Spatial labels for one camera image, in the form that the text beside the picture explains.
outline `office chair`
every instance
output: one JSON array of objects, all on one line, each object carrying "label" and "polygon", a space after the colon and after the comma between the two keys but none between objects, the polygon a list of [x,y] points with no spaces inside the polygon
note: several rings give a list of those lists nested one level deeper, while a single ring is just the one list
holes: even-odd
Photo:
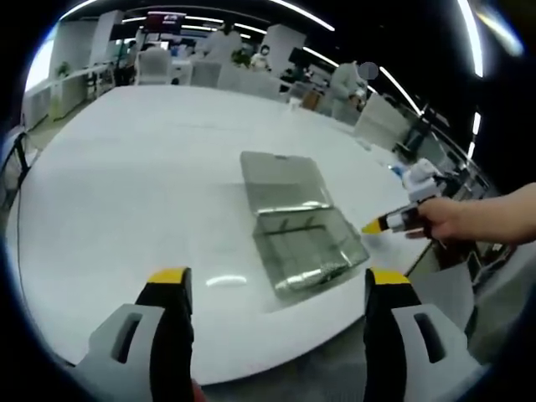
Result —
[{"label": "office chair", "polygon": [[171,84],[173,65],[169,52],[160,48],[150,48],[137,57],[136,85]]}]

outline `person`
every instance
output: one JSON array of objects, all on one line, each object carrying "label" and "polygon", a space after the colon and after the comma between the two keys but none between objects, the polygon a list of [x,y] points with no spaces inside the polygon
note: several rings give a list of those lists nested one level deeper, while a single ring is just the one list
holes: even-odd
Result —
[{"label": "person", "polygon": [[231,62],[232,54],[242,49],[242,38],[233,27],[233,23],[226,21],[221,29],[209,35],[203,43],[205,60],[218,63]]},{"label": "person", "polygon": [[270,71],[270,61],[268,60],[268,54],[270,53],[270,46],[263,44],[260,47],[260,52],[253,55],[251,58],[250,67],[253,71]]},{"label": "person", "polygon": [[337,67],[332,75],[330,83],[332,97],[332,117],[344,120],[349,107],[357,108],[361,99],[357,93],[367,88],[367,81],[363,80],[358,73],[358,62],[343,63]]},{"label": "person", "polygon": [[[433,198],[419,207],[438,240],[475,240],[521,245],[536,240],[536,183],[496,198],[455,201]],[[421,237],[410,232],[411,238]]]},{"label": "person", "polygon": [[123,85],[129,85],[136,75],[137,43],[132,40],[128,44],[128,54],[126,55],[125,69],[123,72]]}]

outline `human hand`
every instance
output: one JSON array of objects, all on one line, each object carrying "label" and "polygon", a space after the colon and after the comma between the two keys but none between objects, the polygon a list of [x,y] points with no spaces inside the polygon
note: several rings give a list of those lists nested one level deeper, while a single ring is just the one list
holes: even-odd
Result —
[{"label": "human hand", "polygon": [[350,103],[352,104],[352,107],[358,107],[359,105],[359,98],[356,95],[351,95],[349,97]]},{"label": "human hand", "polygon": [[[536,183],[496,198],[454,201],[432,198],[419,207],[431,236],[438,240],[474,240],[521,245],[536,240]],[[408,237],[424,237],[410,233]]]},{"label": "human hand", "polygon": [[[430,225],[431,237],[437,240],[467,239],[467,222],[463,219],[464,204],[450,198],[432,198],[419,206],[419,215]],[[408,233],[408,237],[425,237],[424,230]]]}]

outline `ceiling light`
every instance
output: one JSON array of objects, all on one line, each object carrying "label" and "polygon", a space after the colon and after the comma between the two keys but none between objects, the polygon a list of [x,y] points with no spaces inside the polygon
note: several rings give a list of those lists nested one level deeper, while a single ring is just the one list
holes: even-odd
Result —
[{"label": "ceiling light", "polygon": [[90,4],[96,2],[97,0],[86,0],[85,2],[83,3],[80,3],[78,6],[74,6],[72,7],[67,13],[65,13],[64,15],[61,16],[60,20],[61,19],[64,19],[65,17],[71,15],[72,13],[75,13],[77,12],[78,10],[80,10],[81,8],[85,7],[85,6],[89,6]]},{"label": "ceiling light", "polygon": [[266,31],[263,31],[262,29],[254,28],[249,25],[244,25],[242,23],[236,23],[235,27],[243,28],[243,29],[249,29],[250,31],[258,32],[259,34],[266,35]]},{"label": "ceiling light", "polygon": [[475,120],[472,123],[472,133],[474,135],[478,134],[478,131],[480,130],[480,121],[482,117],[480,116],[480,113],[475,113]]},{"label": "ceiling light", "polygon": [[199,31],[216,31],[216,28],[202,27],[200,25],[183,25],[182,29],[198,29]]},{"label": "ceiling light", "polygon": [[289,8],[292,11],[296,11],[297,13],[303,15],[304,17],[307,17],[307,18],[311,19],[315,23],[319,23],[320,25],[322,25],[327,30],[330,30],[330,31],[335,30],[335,28],[332,27],[329,23],[326,23],[326,22],[322,21],[320,18],[315,17],[311,13],[309,13],[309,12],[307,12],[305,10],[302,10],[301,8],[295,6],[294,4],[287,3],[287,2],[285,2],[283,0],[270,0],[270,1],[273,2],[273,3],[277,3],[277,4],[279,4],[279,5],[283,6],[283,7]]},{"label": "ceiling light", "polygon": [[417,105],[415,104],[413,99],[410,98],[405,89],[402,88],[402,85],[400,85],[398,81],[395,80],[394,77],[384,67],[380,67],[379,70],[384,73],[384,75],[389,79],[389,81],[394,84],[394,86],[396,86],[396,88],[400,91],[404,98],[410,103],[411,107],[413,107],[413,110],[417,113],[417,115],[422,115],[423,112],[417,107]]},{"label": "ceiling light", "polygon": [[134,21],[143,21],[144,19],[147,19],[147,17],[128,18],[128,19],[123,19],[122,22],[123,23],[132,23]]},{"label": "ceiling light", "polygon": [[471,144],[469,144],[469,151],[467,151],[467,159],[471,159],[472,158],[472,154],[475,152],[475,143],[472,142]]},{"label": "ceiling light", "polygon": [[463,19],[466,22],[467,32],[469,33],[469,41],[471,42],[472,59],[475,64],[475,74],[479,77],[484,76],[484,68],[482,65],[482,46],[480,45],[480,37],[478,36],[477,23],[472,15],[471,7],[467,0],[458,0]]},{"label": "ceiling light", "polygon": [[207,21],[208,23],[223,23],[223,19],[216,19],[216,18],[206,18],[206,17],[194,17],[192,15],[187,15],[184,17],[184,19],[196,19],[198,21]]},{"label": "ceiling light", "polygon": [[305,46],[303,47],[303,50],[305,50],[306,52],[312,54],[313,56],[317,56],[319,59],[324,60],[326,63],[329,63],[329,64],[331,64],[331,65],[334,66],[334,67],[338,67],[338,64],[335,63],[333,60],[328,59],[326,56],[324,56],[324,55],[322,55],[322,54],[319,54],[319,53],[315,52],[314,50],[311,50],[311,49],[309,49],[309,48],[306,48]]},{"label": "ceiling light", "polygon": [[150,11],[147,14],[156,14],[156,15],[178,15],[179,17],[185,17],[185,13],[172,13],[171,11]]}]

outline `floor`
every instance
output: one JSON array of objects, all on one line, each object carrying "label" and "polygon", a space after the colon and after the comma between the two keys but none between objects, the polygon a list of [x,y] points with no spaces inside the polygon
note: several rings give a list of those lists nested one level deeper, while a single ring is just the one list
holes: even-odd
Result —
[{"label": "floor", "polygon": [[56,134],[58,134],[61,129],[67,123],[69,123],[69,121],[73,120],[76,115],[83,111],[88,105],[89,102],[84,102],[76,106],[66,117],[61,120],[53,121],[52,119],[46,117],[33,130],[28,132],[28,137],[31,144],[40,151],[43,151],[54,139]]},{"label": "floor", "polygon": [[[76,107],[60,121],[46,118],[28,133],[29,142],[41,153],[61,129],[87,106]],[[426,252],[412,276],[436,271],[437,264]],[[324,401],[363,399],[366,360],[364,321],[359,320],[321,347],[267,372],[225,384],[204,387],[210,401]]]}]

